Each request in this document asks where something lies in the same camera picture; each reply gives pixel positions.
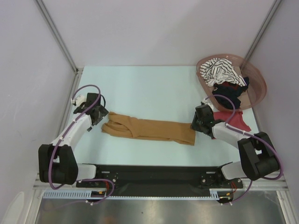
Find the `mustard yellow tank top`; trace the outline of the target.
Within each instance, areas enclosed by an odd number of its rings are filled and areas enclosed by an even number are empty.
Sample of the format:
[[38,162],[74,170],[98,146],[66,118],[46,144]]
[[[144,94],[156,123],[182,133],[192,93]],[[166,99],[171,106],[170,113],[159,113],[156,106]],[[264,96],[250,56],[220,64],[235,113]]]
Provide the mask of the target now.
[[196,133],[189,123],[138,119],[114,112],[108,114],[108,122],[102,132],[114,137],[138,140],[174,141],[183,145],[195,145]]

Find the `red tank top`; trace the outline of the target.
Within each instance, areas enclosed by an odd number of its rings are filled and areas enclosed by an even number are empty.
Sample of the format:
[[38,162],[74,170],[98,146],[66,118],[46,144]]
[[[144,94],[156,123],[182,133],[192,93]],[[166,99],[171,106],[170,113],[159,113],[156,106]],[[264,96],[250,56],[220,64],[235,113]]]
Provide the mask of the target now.
[[[214,119],[215,120],[221,119],[223,121],[226,121],[231,115],[232,115],[231,112],[224,112],[224,111],[214,112]],[[242,116],[243,116],[242,111],[235,112],[235,114],[229,120],[228,123],[233,127],[250,132],[251,128],[244,122]]]

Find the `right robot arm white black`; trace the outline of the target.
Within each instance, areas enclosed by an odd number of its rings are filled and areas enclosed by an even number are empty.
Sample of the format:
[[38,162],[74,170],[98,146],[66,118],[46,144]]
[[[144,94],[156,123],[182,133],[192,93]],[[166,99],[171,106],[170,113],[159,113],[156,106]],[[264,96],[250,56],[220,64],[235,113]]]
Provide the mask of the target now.
[[281,177],[281,162],[265,132],[250,134],[221,119],[215,120],[212,108],[205,104],[195,108],[191,129],[238,149],[240,161],[223,165],[221,172],[215,176],[220,187],[227,187],[237,177],[246,177],[252,181],[269,179],[268,175],[276,171],[280,171],[276,179]]

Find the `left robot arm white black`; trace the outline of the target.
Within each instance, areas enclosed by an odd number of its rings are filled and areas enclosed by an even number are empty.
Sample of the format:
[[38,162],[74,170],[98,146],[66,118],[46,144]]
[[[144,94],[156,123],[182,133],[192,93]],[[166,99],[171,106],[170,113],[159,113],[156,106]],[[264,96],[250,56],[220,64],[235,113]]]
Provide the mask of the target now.
[[108,115],[106,99],[97,93],[80,95],[72,100],[75,105],[70,124],[50,144],[42,144],[38,149],[39,179],[53,184],[72,185],[86,179],[92,186],[103,182],[103,174],[95,165],[78,164],[74,149],[84,133],[92,130]]

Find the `black white striped tank top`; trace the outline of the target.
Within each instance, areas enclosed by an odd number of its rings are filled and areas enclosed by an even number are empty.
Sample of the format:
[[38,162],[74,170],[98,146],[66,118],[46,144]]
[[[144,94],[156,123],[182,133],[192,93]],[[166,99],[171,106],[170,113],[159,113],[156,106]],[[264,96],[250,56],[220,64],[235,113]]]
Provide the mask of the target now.
[[241,87],[247,85],[244,78],[235,71],[232,62],[225,58],[212,58],[204,62],[199,67],[199,73],[209,87],[224,82]]

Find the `pink translucent laundry basket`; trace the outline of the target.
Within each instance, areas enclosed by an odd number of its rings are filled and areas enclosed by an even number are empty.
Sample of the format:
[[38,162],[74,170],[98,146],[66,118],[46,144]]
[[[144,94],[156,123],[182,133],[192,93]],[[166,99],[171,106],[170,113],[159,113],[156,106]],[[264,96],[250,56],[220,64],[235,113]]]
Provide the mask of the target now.
[[232,62],[232,65],[236,67],[236,71],[239,75],[249,78],[249,87],[243,92],[238,99],[241,101],[239,111],[252,108],[259,104],[265,97],[267,93],[266,82],[258,68],[256,68],[252,63],[245,60],[244,58],[233,55],[233,54],[217,54],[205,57],[199,60],[196,64],[196,74],[198,80],[205,91],[206,95],[212,95],[214,87],[209,87],[204,78],[200,75],[200,66],[208,60],[213,58],[225,58]]

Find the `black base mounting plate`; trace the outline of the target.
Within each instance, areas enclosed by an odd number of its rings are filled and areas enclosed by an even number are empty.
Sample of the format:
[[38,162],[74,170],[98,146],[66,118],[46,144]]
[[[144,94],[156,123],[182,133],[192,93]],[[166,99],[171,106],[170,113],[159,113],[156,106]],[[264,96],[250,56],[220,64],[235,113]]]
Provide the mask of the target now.
[[227,179],[220,167],[168,167],[96,165],[93,181],[77,183],[78,188],[109,189],[113,196],[125,197],[200,197],[211,189],[226,192],[242,189],[240,178]]

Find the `left aluminium corner post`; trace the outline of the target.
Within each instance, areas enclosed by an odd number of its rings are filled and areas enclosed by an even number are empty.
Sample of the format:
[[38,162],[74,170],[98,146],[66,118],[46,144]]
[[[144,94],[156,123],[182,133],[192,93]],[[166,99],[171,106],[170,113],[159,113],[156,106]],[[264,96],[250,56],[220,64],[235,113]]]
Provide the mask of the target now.
[[69,66],[71,67],[72,71],[76,74],[78,71],[77,66],[75,65],[75,62],[52,18],[52,16],[50,15],[50,12],[48,11],[45,3],[43,0],[34,0],[38,10],[40,11],[42,17],[45,20],[46,25],[48,26],[51,34],[53,35],[55,41],[58,44],[58,47],[60,48],[60,50],[62,51],[67,63],[69,64]]

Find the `aluminium corner post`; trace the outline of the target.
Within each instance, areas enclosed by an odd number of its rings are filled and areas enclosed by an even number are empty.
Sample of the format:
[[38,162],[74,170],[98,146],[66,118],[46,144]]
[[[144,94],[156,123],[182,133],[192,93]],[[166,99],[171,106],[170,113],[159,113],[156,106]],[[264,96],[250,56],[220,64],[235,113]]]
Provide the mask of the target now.
[[69,64],[69,66],[71,67],[72,71],[76,74],[78,71],[77,66],[75,65],[75,62],[52,18],[52,16],[50,15],[50,12],[48,11],[45,3],[43,0],[34,0],[38,10],[40,11],[42,17],[45,20],[46,25],[48,26],[51,34],[53,35],[55,41],[58,44],[58,47],[60,48],[60,50],[62,51],[67,63]]
[[276,13],[278,12],[279,8],[281,7],[282,3],[284,0],[274,0],[268,13],[266,14],[265,19],[263,20],[252,44],[250,45],[246,55],[245,55],[245,60],[249,61],[251,57],[253,56],[255,50],[257,49],[262,37],[266,33],[267,28],[269,27],[270,23],[274,19]]

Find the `aluminium frame rail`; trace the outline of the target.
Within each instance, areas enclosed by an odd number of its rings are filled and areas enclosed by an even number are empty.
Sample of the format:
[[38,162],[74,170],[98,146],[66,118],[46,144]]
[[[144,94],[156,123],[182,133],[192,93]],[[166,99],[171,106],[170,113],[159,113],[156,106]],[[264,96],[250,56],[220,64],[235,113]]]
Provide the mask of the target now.
[[[274,174],[266,176],[267,178],[274,178],[276,175],[278,175],[278,172],[275,172]],[[241,178],[241,181],[243,183],[244,189],[247,189],[250,184],[249,178]],[[288,186],[285,180],[284,175],[282,175],[277,180],[268,180],[260,178],[256,181],[252,182],[252,185],[250,187],[250,190],[252,191],[287,191]]]

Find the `right aluminium corner post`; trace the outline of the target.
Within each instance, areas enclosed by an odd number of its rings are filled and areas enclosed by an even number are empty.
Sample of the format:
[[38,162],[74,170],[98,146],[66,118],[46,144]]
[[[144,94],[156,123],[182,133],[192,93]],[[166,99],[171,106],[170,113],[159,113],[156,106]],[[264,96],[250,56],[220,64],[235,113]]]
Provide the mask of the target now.
[[270,23],[274,19],[276,13],[278,12],[279,8],[281,7],[282,3],[284,0],[274,0],[268,13],[266,14],[265,19],[263,20],[252,44],[250,45],[246,55],[245,55],[245,60],[249,61],[251,57],[253,56],[255,50],[257,49],[262,37],[266,33],[267,28],[269,27]]

